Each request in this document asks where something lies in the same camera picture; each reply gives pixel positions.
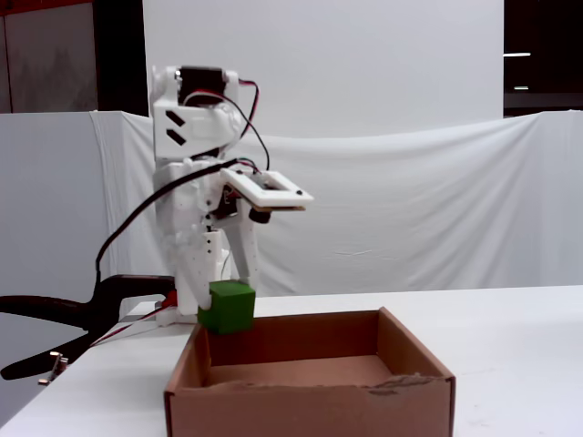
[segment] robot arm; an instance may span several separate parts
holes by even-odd
[[[151,96],[158,189],[194,171],[224,162],[245,127],[236,105],[236,73],[216,68],[167,67],[154,72]],[[174,269],[179,312],[210,310],[210,284],[225,275],[229,252],[239,282],[259,279],[255,223],[274,210],[304,209],[313,198],[276,171],[223,168],[182,185],[159,200],[157,220]]]

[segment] white table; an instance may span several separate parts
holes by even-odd
[[[381,306],[457,376],[456,435],[583,435],[583,286],[263,298],[256,314]],[[0,437],[165,436],[162,392],[191,328],[89,350]]]

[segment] cardboard box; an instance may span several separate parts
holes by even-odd
[[[454,399],[454,375],[386,309],[197,325],[165,392],[171,437],[446,437]]]

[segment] green cube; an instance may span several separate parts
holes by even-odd
[[[210,284],[210,310],[199,307],[199,323],[215,334],[250,330],[253,326],[255,290],[236,280]]]

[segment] ceiling light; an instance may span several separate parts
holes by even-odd
[[[504,57],[524,57],[524,56],[530,56],[530,53],[528,53],[528,52],[522,52],[522,53],[504,53]]]

